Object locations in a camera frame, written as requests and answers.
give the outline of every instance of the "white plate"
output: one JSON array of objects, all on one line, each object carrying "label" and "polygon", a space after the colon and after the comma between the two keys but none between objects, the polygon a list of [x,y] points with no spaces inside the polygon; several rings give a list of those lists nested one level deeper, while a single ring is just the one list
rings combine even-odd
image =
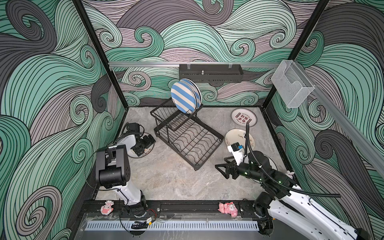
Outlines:
[{"label": "white plate", "polygon": [[245,127],[247,122],[249,122],[250,127],[257,123],[256,115],[245,108],[237,108],[233,110],[231,113],[231,118],[233,122],[242,127]]},{"label": "white plate", "polygon": [[132,149],[129,149],[129,150],[127,151],[127,153],[128,153],[128,157],[131,157],[131,158],[141,158],[141,157],[144,157],[144,156],[146,156],[148,153],[150,153],[150,152],[152,151],[152,149],[154,148],[154,146],[155,146],[155,143],[152,144],[151,146],[149,146],[149,148],[144,149],[144,153],[141,154],[140,157],[137,156],[137,154],[136,154]]},{"label": "white plate", "polygon": [[[227,132],[225,135],[225,143],[227,146],[232,145],[234,143],[239,143],[240,145],[243,145],[245,147],[245,131],[242,129],[232,129]],[[254,150],[255,149],[255,141],[251,134],[249,134],[249,141],[251,143],[251,147]]]}]

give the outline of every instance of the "dish rack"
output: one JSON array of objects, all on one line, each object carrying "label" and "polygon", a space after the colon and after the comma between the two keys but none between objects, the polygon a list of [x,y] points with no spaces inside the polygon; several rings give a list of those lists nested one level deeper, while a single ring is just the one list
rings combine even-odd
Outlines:
[{"label": "dish rack", "polygon": [[176,108],[172,98],[151,111],[155,118],[155,135],[177,152],[195,170],[208,160],[224,137],[197,118],[201,105],[192,114]]}]

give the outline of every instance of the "gray marble surface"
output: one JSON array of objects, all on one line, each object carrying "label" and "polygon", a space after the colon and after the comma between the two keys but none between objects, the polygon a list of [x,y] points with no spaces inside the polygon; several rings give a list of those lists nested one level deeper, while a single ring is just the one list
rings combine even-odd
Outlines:
[{"label": "gray marble surface", "polygon": [[[153,129],[155,119],[150,115],[154,107],[130,108],[126,122],[137,122],[152,134],[156,143],[152,152],[138,159],[129,159],[131,181],[143,191],[148,200],[254,200],[263,191],[260,184],[239,176],[236,180],[225,179],[215,169],[215,164],[225,163],[223,158],[228,152],[225,141],[211,155],[207,162],[195,171],[182,157],[157,138]],[[234,128],[244,129],[231,119],[231,112],[236,108],[204,107],[197,116],[225,136]],[[269,129],[259,108],[247,108],[257,116],[257,123],[250,128],[255,140],[255,149],[269,156],[279,171],[286,172],[283,161],[273,142]],[[114,191],[99,191],[96,200],[118,200]]]}]

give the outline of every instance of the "plate with red text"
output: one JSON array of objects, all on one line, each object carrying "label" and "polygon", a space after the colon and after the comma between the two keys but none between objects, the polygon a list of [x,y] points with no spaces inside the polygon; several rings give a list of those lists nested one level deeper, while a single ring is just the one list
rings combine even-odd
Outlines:
[{"label": "plate with red text", "polygon": [[247,123],[252,127],[257,123],[256,115],[245,108],[237,108],[231,113],[232,120],[239,126],[245,127]]}]

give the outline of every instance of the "wave pattern wallpaper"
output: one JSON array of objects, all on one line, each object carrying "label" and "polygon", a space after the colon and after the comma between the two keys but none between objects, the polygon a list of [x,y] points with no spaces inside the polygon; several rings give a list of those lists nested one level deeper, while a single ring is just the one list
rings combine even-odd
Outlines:
[{"label": "wave pattern wallpaper", "polygon": [[2,237],[68,239],[124,114],[71,0],[0,1],[0,93]]},{"label": "wave pattern wallpaper", "polygon": [[[335,105],[384,155],[384,2],[355,1],[326,9],[300,52],[300,62]],[[267,108],[305,190],[372,239],[384,236],[384,180],[321,103],[310,95],[296,109],[275,94]]]},{"label": "wave pattern wallpaper", "polygon": [[[109,61],[280,62],[317,0],[83,0]],[[170,98],[177,68],[114,68],[131,106]],[[261,105],[272,69],[244,69],[242,83],[198,83],[203,104]]]}]

